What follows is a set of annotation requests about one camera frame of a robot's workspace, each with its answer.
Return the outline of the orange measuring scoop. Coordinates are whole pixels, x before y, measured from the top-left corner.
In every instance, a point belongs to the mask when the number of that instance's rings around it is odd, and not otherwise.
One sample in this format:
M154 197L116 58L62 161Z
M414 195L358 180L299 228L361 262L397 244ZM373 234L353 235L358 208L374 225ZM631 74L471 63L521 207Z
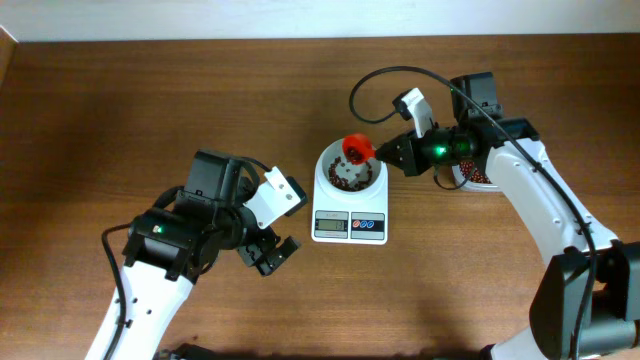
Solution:
M361 133L346 136L342 142L342 151L346 160L353 165L361 165L375 157L370 139Z

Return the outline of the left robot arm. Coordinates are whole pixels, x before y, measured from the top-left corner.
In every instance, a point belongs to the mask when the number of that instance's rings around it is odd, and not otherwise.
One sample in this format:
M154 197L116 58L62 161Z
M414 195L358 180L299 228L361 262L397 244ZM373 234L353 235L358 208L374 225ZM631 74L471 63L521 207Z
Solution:
M277 167L248 157L199 150L187 181L162 193L153 205L122 225L124 262L101 241L116 288L87 356L150 359L198 278L223 251L236 252L263 277L298 248L272 224L307 202L297 181Z

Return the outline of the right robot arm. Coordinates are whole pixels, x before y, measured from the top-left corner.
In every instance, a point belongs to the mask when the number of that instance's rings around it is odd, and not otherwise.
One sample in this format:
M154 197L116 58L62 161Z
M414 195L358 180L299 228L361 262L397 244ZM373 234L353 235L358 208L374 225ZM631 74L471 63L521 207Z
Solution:
M407 176L470 161L514 207L546 266L528 327L486 346L483 359L593 359L639 345L639 245L623 243L579 201L552 165L537 130L507 118L491 73L446 81L456 124L440 127L418 89L395 113L413 130L377 159Z

